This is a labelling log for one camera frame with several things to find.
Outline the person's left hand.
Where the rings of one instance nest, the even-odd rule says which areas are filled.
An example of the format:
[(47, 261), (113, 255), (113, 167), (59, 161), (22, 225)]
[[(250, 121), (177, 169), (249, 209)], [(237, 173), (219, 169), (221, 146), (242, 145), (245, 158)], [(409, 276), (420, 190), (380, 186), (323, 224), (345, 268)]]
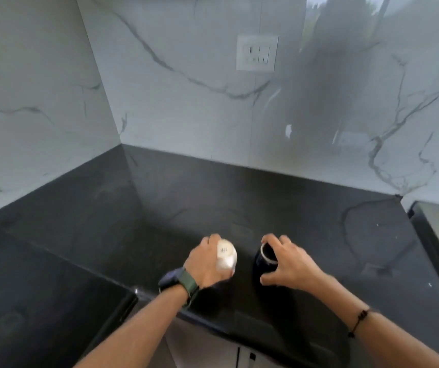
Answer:
[(199, 245), (192, 249), (184, 263), (184, 268), (191, 274), (201, 290), (215, 285), (217, 243), (220, 239), (222, 238), (219, 234), (205, 236)]

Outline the white cup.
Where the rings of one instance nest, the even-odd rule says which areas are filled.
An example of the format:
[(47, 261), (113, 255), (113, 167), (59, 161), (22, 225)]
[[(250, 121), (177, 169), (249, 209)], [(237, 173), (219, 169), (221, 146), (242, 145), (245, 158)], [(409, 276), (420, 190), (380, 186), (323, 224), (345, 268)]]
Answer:
[(234, 245), (226, 239), (220, 239), (217, 243), (216, 269), (218, 271), (230, 271), (234, 274), (237, 258)]

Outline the dark mug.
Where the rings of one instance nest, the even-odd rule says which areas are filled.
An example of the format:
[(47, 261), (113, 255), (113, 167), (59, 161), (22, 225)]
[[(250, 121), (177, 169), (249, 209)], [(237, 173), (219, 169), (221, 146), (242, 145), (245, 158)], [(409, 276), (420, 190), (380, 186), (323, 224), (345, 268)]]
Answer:
[(255, 254), (252, 268), (252, 282), (255, 287), (262, 286), (260, 278), (265, 273), (276, 271), (278, 259), (269, 243), (261, 244)]

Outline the white wall outlet plate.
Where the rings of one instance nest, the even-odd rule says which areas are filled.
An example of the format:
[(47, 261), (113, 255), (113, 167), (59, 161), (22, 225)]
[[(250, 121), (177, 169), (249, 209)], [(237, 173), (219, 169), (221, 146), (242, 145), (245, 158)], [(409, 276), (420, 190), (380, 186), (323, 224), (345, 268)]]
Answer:
[(237, 36), (236, 70), (273, 73), (278, 39), (278, 36), (274, 35), (239, 34)]

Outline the dark green wristwatch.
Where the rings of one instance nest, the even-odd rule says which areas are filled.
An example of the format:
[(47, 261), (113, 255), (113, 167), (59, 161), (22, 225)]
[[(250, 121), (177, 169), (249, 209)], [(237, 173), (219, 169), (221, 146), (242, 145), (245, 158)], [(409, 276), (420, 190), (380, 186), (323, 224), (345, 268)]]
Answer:
[(200, 291), (199, 285), (184, 267), (180, 267), (167, 272), (161, 278), (158, 283), (159, 293), (176, 285), (180, 285), (186, 291), (188, 298), (183, 307), (188, 308)]

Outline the person's right forearm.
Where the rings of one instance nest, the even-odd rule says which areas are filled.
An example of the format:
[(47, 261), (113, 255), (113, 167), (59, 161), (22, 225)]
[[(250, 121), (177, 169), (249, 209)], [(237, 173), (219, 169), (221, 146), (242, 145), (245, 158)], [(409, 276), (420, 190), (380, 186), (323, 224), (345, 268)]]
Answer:
[(439, 368), (439, 354), (376, 313), (335, 278), (311, 292), (331, 309), (383, 368)]

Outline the person's right hand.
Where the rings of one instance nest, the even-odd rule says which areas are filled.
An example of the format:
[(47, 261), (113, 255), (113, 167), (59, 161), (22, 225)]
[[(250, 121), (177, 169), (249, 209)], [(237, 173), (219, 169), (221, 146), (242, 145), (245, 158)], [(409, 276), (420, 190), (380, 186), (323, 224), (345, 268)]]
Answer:
[(280, 273), (282, 285), (290, 289), (313, 292), (314, 289), (327, 279), (309, 254), (295, 244), (293, 252), (285, 251), (279, 237), (274, 234), (264, 235), (263, 243), (269, 243), (278, 259), (278, 267), (272, 273)]

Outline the black glass cooktop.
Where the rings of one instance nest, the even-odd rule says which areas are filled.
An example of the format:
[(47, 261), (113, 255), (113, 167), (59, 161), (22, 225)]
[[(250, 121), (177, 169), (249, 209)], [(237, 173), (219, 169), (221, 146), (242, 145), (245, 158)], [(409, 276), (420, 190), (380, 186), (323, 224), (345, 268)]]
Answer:
[(0, 368), (72, 368), (132, 302), (130, 290), (0, 231)]

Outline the white cabinet front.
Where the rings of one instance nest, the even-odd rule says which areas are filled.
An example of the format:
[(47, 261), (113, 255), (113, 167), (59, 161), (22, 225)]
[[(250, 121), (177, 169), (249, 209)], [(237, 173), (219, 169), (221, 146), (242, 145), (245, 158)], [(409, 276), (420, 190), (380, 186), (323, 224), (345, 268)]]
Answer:
[(179, 318), (164, 337), (176, 368), (285, 368), (264, 354)]

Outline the person's left forearm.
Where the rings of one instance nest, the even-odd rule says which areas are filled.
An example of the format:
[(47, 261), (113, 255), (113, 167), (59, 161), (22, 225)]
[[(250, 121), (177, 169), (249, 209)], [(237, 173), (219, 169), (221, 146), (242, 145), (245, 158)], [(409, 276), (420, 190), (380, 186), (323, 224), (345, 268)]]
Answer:
[(161, 292), (74, 368), (147, 368), (167, 328), (188, 299), (182, 285)]

